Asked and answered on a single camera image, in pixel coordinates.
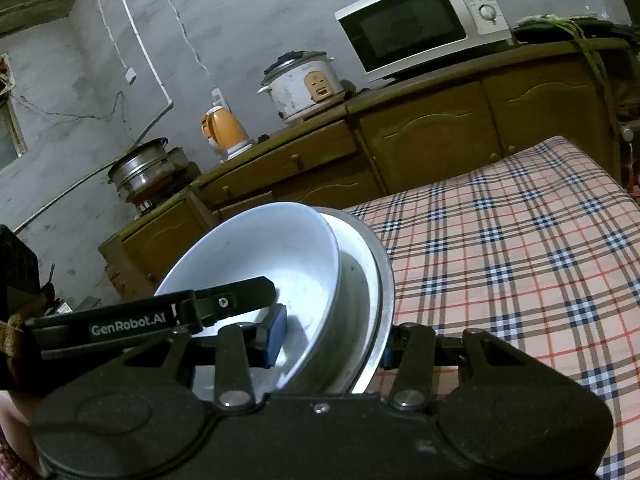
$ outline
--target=rice cooker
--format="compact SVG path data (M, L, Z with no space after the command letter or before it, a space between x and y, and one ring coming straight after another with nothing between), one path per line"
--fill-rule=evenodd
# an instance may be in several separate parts
M264 71L262 88L286 123L295 124L342 101L344 89L326 52L287 52Z

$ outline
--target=microwave window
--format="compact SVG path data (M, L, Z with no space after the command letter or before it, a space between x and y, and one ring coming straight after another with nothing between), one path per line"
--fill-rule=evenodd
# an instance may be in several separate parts
M466 38L449 0L382 0L340 24L368 72Z

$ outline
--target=window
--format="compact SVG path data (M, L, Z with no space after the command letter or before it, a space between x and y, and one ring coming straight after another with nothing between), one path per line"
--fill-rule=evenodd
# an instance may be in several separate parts
M7 95L0 98L0 170L27 152L24 138Z

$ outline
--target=rice cooker lid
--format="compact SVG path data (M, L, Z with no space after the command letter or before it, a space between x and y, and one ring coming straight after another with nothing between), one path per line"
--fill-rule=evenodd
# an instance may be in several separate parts
M326 56L326 52L321 52L319 50L291 50L290 52L286 52L264 71L264 79L260 84L262 86L266 85L276 79L276 77L283 72L298 66L311 57L317 56Z

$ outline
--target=microwave knob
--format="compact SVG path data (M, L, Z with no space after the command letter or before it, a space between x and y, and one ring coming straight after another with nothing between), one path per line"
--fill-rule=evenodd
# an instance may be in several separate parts
M498 17L498 13L491 5L483 5L480 7L480 16L488 22L494 22Z

